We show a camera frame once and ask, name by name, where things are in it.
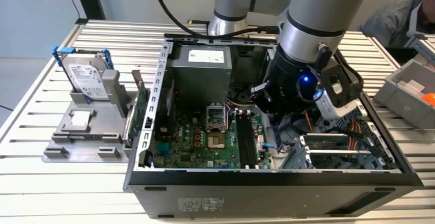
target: wire bundle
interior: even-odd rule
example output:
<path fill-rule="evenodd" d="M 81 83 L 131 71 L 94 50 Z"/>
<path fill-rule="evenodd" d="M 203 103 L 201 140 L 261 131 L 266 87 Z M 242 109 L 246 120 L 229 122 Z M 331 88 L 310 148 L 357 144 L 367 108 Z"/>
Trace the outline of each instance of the wire bundle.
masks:
<path fill-rule="evenodd" d="M 358 132 L 362 133 L 361 130 L 361 124 L 358 123 L 358 121 L 355 119 L 351 119 L 351 123 L 346 129 L 347 131 L 353 131 L 353 132 Z M 353 139 L 353 137 L 349 137 L 349 150 L 357 150 L 357 145 L 358 145 L 358 141 L 355 139 Z"/>

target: slotted metal surface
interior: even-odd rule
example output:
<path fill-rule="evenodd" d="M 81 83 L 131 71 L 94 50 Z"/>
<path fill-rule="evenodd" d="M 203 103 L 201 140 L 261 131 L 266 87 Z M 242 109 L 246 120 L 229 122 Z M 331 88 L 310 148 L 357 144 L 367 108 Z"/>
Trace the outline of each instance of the slotted metal surface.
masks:
<path fill-rule="evenodd" d="M 206 31 L 203 25 L 190 25 L 190 28 Z M 63 45 L 95 50 L 107 47 L 115 68 L 122 72 L 122 84 L 134 90 L 133 69 L 141 69 L 146 84 L 151 85 L 165 33 L 183 32 L 174 25 L 90 21 L 75 27 Z M 347 33 L 341 49 L 366 79 L 365 91 L 374 96 L 383 78 L 397 69 L 394 61 L 377 41 L 358 32 Z M 134 194 L 123 193 L 126 164 L 42 162 L 43 150 L 71 101 L 70 89 L 66 75 L 51 60 L 0 129 L 0 223 L 151 221 Z M 211 219 L 201 222 L 434 223 L 435 132 L 417 130 L 389 109 L 381 106 L 377 109 L 423 180 L 422 190 L 358 218 Z"/>

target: sticker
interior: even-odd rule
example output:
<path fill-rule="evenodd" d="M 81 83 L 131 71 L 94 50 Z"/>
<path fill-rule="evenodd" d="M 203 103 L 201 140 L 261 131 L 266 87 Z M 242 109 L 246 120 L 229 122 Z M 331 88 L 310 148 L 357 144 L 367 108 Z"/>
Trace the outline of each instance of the sticker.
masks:
<path fill-rule="evenodd" d="M 225 63 L 225 51 L 191 50 L 189 62 Z"/>
<path fill-rule="evenodd" d="M 179 210 L 185 212 L 222 211 L 226 198 L 178 198 Z"/>
<path fill-rule="evenodd" d="M 70 139 L 85 139 L 85 136 L 69 136 Z"/>
<path fill-rule="evenodd" d="M 93 65 L 70 65 L 81 91 L 93 99 L 107 99 L 107 92 L 98 69 Z"/>

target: floor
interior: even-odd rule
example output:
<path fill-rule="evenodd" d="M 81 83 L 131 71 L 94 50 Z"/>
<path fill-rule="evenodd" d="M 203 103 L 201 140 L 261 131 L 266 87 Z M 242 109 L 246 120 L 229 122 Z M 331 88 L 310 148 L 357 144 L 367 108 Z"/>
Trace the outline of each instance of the floor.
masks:
<path fill-rule="evenodd" d="M 41 74 L 49 59 L 0 58 L 0 126 Z"/>

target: gray plastic bin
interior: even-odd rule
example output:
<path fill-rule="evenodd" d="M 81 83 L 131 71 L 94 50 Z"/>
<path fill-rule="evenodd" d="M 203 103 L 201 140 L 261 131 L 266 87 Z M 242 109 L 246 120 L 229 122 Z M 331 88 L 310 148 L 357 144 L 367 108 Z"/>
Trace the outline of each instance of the gray plastic bin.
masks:
<path fill-rule="evenodd" d="M 403 88 L 411 80 L 425 86 L 422 94 Z M 429 93 L 435 93 L 435 72 L 411 60 L 386 78 L 375 99 L 419 129 L 435 129 L 435 107 L 421 99 Z"/>

